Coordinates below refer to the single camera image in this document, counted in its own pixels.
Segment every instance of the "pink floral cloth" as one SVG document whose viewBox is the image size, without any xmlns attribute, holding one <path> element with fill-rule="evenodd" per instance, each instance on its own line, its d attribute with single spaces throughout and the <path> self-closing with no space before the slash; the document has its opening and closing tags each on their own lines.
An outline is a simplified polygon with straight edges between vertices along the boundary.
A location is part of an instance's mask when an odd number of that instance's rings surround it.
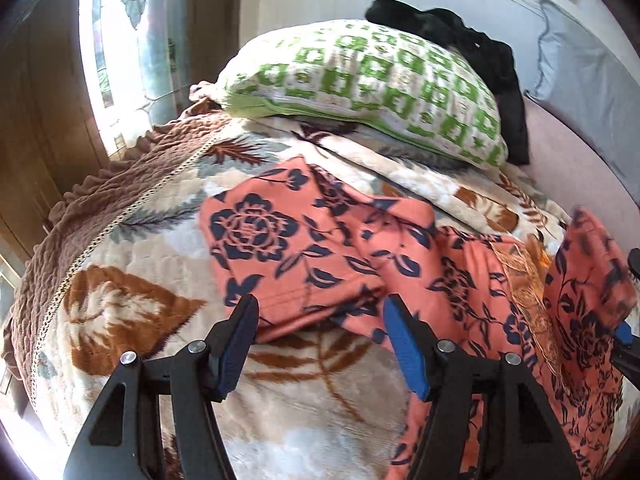
<svg viewBox="0 0 640 480">
<path fill-rule="evenodd" d="M 259 342 L 329 318 L 391 349 L 382 301 L 401 294 L 469 354 L 519 354 L 582 476 L 601 471 L 620 402 L 612 332 L 637 300 L 620 250 L 587 212 L 577 211 L 546 277 L 517 240 L 436 228 L 427 202 L 364 195 L 301 156 L 209 198 L 200 222 L 226 306 L 249 292 L 260 303 Z M 406 476 L 428 409 L 412 396 L 388 480 Z M 461 469 L 469 478 L 481 426 L 478 399 Z"/>
</svg>

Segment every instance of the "black cloth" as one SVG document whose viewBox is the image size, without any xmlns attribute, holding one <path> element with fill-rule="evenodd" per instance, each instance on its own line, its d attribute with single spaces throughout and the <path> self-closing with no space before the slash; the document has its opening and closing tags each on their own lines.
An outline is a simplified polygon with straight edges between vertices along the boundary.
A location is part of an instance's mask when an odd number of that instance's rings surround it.
<svg viewBox="0 0 640 480">
<path fill-rule="evenodd" d="M 509 149 L 507 160 L 517 165 L 529 163 L 524 101 L 509 45 L 465 27 L 462 19 L 447 9 L 418 10 L 396 0 L 376 0 L 365 18 L 444 48 L 455 47 L 494 94 L 502 138 Z"/>
</svg>

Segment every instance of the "pillow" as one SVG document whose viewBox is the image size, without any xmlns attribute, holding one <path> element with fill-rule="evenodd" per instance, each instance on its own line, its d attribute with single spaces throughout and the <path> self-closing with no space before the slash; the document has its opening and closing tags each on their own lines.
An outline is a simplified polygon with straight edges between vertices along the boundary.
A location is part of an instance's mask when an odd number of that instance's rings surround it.
<svg viewBox="0 0 640 480">
<path fill-rule="evenodd" d="M 214 97 L 236 116 L 357 121 L 479 168 L 508 155 L 494 96 L 463 57 L 364 20 L 251 40 L 220 73 Z"/>
<path fill-rule="evenodd" d="M 640 204 L 640 86 L 580 23 L 540 3 L 540 81 L 529 96 L 571 128 Z"/>
</svg>

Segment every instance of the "orange lace trim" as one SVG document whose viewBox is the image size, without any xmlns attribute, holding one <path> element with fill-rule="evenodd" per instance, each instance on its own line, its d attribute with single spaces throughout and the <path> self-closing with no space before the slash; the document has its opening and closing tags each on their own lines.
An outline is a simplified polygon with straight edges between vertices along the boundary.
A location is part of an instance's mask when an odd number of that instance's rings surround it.
<svg viewBox="0 0 640 480">
<path fill-rule="evenodd" d="M 552 334 L 552 322 L 542 302 L 545 287 L 540 274 L 546 273 L 545 266 L 548 266 L 546 254 L 542 253 L 545 257 L 541 258 L 536 266 L 529 251 L 517 244 L 492 243 L 492 247 L 511 287 L 511 299 L 529 325 L 536 343 L 536 352 L 539 355 L 542 354 L 551 373 L 560 379 L 562 389 L 568 393 L 558 345 Z"/>
</svg>

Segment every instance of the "blue gripper pad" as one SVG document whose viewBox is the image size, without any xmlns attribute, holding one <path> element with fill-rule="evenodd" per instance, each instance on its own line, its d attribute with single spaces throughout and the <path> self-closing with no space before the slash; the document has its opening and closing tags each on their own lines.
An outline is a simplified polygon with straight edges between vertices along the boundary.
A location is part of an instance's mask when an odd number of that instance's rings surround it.
<svg viewBox="0 0 640 480">
<path fill-rule="evenodd" d="M 620 323 L 616 329 L 614 337 L 618 339 L 623 346 L 631 346 L 634 342 L 634 335 L 631 333 L 631 327 L 626 321 Z"/>
<path fill-rule="evenodd" d="M 426 363 L 408 326 L 402 320 L 398 307 L 391 298 L 385 300 L 382 317 L 406 385 L 422 402 L 425 402 L 430 389 Z"/>
<path fill-rule="evenodd" d="M 254 342 L 255 330 L 258 327 L 258 302 L 253 298 L 245 307 L 228 345 L 220 358 L 220 383 L 218 391 L 225 397 L 238 386 L 240 374 L 249 347 Z"/>
</svg>

